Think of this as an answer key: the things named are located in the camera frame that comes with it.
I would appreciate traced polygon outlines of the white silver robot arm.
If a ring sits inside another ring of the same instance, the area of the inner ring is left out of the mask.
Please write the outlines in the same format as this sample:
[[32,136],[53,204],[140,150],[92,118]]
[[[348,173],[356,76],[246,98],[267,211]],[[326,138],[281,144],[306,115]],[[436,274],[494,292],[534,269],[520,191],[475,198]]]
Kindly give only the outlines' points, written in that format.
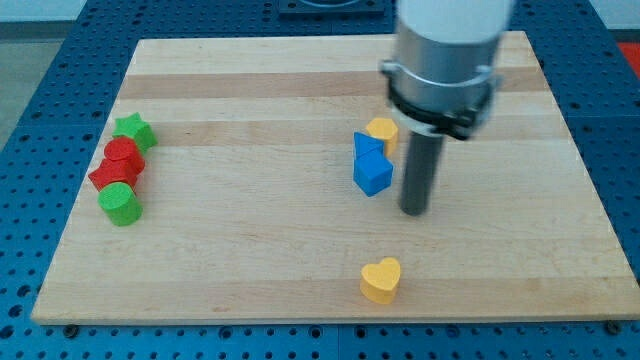
[[488,119],[495,55],[513,0],[400,0],[382,62],[392,118],[423,136],[466,140]]

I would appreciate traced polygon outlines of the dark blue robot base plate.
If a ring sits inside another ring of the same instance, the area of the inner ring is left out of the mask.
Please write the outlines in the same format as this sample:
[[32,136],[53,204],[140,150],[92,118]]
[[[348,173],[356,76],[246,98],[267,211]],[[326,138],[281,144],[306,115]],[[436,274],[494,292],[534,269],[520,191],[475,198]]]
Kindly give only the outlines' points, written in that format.
[[379,15],[385,10],[383,0],[277,0],[283,16]]

